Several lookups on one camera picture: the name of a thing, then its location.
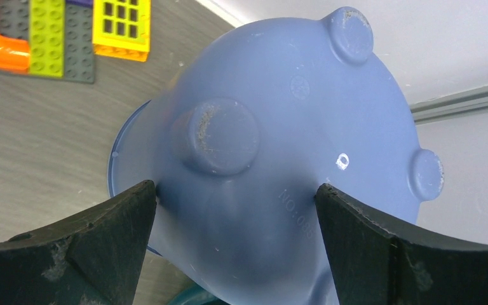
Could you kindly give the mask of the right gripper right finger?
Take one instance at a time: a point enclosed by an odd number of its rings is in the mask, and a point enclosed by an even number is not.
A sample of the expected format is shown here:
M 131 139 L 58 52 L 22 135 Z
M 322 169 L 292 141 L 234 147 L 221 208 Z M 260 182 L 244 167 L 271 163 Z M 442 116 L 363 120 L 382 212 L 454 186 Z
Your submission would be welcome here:
M 488 304 L 488 245 L 421 228 L 330 184 L 315 207 L 341 304 Z

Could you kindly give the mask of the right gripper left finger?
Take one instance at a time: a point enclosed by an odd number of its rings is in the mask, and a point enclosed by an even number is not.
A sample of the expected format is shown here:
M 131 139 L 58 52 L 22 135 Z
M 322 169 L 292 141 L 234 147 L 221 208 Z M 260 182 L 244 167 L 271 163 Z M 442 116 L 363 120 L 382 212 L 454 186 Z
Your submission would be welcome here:
M 155 214 L 145 180 L 0 242 L 0 304 L 131 304 Z

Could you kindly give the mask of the blue plastic bucket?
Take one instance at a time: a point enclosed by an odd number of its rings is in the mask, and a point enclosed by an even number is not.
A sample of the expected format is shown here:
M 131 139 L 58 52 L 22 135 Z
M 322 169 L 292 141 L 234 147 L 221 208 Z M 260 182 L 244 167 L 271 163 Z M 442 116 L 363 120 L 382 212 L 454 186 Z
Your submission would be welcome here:
M 229 304 L 337 304 L 318 188 L 413 223 L 444 184 L 373 45 L 348 6 L 252 22 L 140 106 L 107 177 L 111 196 L 156 184 L 148 249 Z

